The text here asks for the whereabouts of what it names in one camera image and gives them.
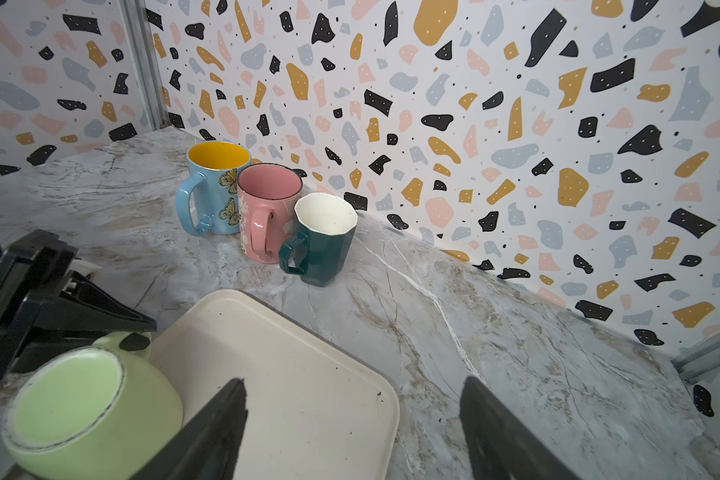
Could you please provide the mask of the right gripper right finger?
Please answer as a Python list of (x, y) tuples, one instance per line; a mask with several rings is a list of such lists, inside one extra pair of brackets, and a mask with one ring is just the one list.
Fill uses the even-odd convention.
[(475, 479), (577, 477), (474, 376), (463, 385), (459, 418)]

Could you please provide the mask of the pink patterned mug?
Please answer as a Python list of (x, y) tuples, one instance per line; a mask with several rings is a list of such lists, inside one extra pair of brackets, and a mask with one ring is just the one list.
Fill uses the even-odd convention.
[(277, 264), (284, 241), (295, 231), (295, 204), (303, 182), (292, 169), (260, 163), (238, 178), (240, 241), (252, 260)]

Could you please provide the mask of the light green mug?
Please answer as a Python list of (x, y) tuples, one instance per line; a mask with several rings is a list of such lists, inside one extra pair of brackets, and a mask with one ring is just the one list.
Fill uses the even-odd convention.
[(41, 366), (4, 413), (13, 460), (41, 479), (132, 477), (183, 422), (150, 353), (150, 333), (113, 332)]

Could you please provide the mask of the dark green mug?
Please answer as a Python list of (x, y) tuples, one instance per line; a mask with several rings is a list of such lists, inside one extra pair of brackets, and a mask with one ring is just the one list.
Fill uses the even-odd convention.
[(304, 283), (325, 287), (342, 270), (358, 224), (352, 205), (332, 194), (315, 192), (294, 209), (297, 228), (279, 251), (279, 266)]

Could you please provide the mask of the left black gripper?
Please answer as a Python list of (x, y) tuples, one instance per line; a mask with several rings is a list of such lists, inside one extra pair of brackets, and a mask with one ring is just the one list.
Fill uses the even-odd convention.
[(0, 387), (26, 346), (50, 331), (98, 339), (125, 332), (144, 337), (129, 351), (150, 345), (151, 317), (129, 308), (82, 274), (69, 270), (78, 249), (57, 234), (35, 230), (0, 255)]

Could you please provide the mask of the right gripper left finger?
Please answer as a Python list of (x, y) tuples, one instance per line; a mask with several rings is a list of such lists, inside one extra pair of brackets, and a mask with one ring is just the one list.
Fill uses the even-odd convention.
[(247, 392), (234, 378), (146, 463), (135, 479), (232, 479), (248, 418)]

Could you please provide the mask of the light blue yellow-inside mug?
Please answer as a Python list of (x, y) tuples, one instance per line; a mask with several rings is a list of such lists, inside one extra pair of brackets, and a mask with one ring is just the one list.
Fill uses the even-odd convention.
[(187, 152), (190, 176), (178, 188), (176, 209), (189, 235), (240, 232), (238, 179), (251, 164), (248, 150), (237, 144), (208, 141)]

